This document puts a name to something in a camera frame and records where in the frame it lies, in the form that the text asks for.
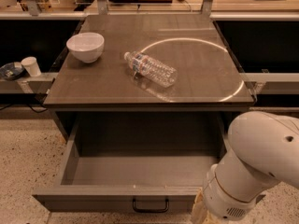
white bowl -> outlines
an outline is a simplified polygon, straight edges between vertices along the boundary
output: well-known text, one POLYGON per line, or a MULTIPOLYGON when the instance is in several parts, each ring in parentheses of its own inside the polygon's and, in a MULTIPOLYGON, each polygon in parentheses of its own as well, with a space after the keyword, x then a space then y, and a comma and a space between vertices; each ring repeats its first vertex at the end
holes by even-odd
POLYGON ((73 35, 66 42, 69 51, 84 63, 95 62, 103 53, 104 38, 97 33, 73 35))

drawer handle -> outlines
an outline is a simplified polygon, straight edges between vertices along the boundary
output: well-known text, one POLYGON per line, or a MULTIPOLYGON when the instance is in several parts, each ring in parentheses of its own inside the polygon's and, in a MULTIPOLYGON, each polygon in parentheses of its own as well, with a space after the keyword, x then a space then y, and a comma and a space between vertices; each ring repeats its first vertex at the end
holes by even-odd
POLYGON ((164 209, 140 209, 136 207, 136 199, 133 199, 133 209, 137 213, 165 213, 169 209, 169 201, 165 199, 165 208, 164 209))

plastic water bottle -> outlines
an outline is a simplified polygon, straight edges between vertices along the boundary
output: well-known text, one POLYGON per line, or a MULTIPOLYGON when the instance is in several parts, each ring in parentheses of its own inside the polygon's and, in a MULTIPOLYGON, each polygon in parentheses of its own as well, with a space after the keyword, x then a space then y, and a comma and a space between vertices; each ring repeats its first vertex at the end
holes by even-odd
POLYGON ((170 67, 142 52, 126 52, 124 59, 135 72, 167 88, 175 84, 178 72, 170 67))

table top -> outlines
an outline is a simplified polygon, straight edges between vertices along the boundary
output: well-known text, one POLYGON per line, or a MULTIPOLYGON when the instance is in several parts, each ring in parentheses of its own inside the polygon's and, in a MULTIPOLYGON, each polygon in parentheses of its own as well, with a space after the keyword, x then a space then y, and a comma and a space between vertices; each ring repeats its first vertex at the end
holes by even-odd
POLYGON ((105 38, 102 56, 83 63, 68 54, 45 101, 48 108, 142 106, 244 107, 252 105, 211 21, 199 14, 94 15, 81 32, 105 38), (144 51, 178 70, 175 85, 165 89, 134 76, 123 55, 144 51))

bottle cap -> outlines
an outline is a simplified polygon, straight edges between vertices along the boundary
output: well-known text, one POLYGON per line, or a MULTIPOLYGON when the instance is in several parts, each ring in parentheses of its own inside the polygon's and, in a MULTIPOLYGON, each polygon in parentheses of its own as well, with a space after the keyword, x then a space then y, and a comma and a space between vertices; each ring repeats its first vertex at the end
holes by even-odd
POLYGON ((124 60, 127 60, 129 55, 130 55, 130 52, 125 52, 124 56, 123 56, 124 60))

